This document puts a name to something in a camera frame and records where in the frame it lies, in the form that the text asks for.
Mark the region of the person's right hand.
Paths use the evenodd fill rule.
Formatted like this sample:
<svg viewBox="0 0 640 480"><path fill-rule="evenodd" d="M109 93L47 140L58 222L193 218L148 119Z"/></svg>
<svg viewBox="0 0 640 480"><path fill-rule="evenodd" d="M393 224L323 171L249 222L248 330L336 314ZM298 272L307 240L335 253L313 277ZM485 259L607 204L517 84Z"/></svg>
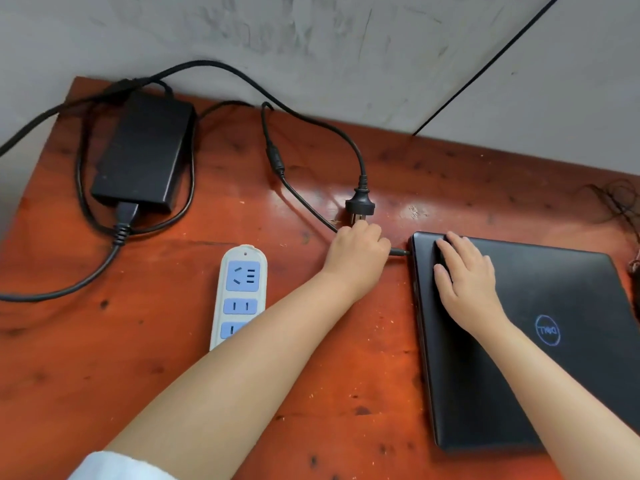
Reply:
<svg viewBox="0 0 640 480"><path fill-rule="evenodd" d="M457 325L484 344L510 325L495 288L492 261L485 255L483 261L462 261L446 235L436 245L454 290L454 300L441 302Z"/></svg>

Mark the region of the black power adapter brick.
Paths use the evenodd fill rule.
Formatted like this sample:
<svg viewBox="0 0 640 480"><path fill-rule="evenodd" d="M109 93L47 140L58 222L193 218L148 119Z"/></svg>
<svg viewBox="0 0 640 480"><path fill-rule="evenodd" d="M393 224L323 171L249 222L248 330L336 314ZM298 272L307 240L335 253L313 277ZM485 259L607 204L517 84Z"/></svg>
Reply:
<svg viewBox="0 0 640 480"><path fill-rule="evenodd" d="M128 202L171 213L195 120L190 102L133 92L97 165L92 197L108 207Z"/></svg>

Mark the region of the white power strip blue sockets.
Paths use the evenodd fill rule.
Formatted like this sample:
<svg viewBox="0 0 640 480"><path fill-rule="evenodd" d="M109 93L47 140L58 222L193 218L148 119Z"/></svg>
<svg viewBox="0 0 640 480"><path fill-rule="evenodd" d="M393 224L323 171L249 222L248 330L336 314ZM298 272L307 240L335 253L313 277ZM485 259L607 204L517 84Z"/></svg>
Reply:
<svg viewBox="0 0 640 480"><path fill-rule="evenodd" d="M209 350L236 334L266 309L268 261L249 244L221 259Z"/></svg>

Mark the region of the person's left hand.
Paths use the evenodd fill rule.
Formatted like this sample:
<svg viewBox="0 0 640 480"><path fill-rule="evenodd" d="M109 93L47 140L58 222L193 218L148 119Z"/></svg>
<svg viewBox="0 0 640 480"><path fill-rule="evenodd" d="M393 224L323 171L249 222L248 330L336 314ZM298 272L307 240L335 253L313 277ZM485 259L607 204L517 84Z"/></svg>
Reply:
<svg viewBox="0 0 640 480"><path fill-rule="evenodd" d="M379 282L388 259L358 258L348 254L346 232L350 227L343 226L336 233L321 273L336 284L341 294L348 296L354 303Z"/></svg>

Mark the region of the person's left forearm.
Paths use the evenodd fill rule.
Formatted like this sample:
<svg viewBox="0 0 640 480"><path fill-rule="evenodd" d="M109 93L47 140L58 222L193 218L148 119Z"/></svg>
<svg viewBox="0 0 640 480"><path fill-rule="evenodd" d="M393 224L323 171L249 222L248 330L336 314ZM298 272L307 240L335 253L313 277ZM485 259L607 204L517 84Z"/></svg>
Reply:
<svg viewBox="0 0 640 480"><path fill-rule="evenodd" d="M185 371L106 450L176 480L230 480L362 294L347 277L319 272Z"/></svg>

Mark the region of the white sleeve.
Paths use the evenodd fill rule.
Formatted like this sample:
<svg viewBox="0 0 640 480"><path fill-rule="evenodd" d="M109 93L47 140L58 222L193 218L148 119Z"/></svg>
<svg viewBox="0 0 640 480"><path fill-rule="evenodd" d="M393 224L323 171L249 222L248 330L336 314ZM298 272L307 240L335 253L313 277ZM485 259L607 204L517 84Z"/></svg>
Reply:
<svg viewBox="0 0 640 480"><path fill-rule="evenodd" d="M67 480L177 480L148 462L110 451L92 452Z"/></svg>

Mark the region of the person's right forearm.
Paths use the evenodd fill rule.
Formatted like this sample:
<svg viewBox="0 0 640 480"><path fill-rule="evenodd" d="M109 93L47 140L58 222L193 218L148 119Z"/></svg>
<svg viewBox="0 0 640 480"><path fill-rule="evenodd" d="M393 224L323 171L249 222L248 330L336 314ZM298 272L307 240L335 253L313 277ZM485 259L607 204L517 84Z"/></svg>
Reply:
<svg viewBox="0 0 640 480"><path fill-rule="evenodd" d="M640 480L640 436L512 323L481 344L564 480Z"/></svg>

